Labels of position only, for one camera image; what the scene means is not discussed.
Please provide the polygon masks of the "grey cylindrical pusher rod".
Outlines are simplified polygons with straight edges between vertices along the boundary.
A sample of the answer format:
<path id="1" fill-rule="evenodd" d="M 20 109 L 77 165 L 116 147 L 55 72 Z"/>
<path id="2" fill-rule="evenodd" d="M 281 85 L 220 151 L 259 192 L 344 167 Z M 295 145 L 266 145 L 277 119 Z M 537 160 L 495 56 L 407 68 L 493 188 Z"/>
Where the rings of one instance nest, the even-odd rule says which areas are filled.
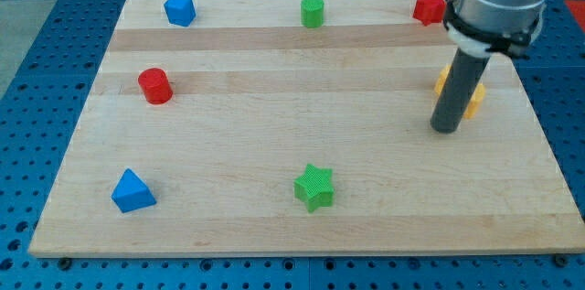
<path id="1" fill-rule="evenodd" d="M 458 129 L 488 61 L 457 49 L 431 116 L 435 131 L 450 134 Z"/>

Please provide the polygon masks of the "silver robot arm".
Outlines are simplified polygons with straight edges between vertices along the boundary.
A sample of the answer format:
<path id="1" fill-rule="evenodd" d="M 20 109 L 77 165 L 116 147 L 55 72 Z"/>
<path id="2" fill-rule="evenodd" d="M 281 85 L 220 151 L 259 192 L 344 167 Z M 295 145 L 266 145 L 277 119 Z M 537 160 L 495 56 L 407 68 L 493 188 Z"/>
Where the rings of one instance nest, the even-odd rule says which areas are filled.
<path id="1" fill-rule="evenodd" d="M 522 57 L 543 27 L 547 0 L 445 0 L 442 23 L 457 46 L 431 116 L 443 134 L 457 130 L 493 54 Z"/>

